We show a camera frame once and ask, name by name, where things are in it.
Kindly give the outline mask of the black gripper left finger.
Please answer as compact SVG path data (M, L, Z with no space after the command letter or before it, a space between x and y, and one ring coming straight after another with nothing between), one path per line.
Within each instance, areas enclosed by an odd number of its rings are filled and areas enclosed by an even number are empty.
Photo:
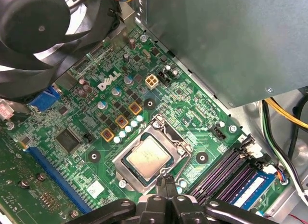
M138 203L121 198L71 221L73 224L163 224L166 221L167 183L170 176L160 176L156 193L142 196Z

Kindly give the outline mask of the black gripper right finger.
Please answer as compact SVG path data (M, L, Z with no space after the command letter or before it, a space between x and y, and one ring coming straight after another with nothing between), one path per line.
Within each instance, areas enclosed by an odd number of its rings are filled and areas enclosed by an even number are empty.
M272 224L274 221L243 210L218 199L201 206L187 195L179 195L173 175L167 175L167 192L171 199L172 214L177 224Z

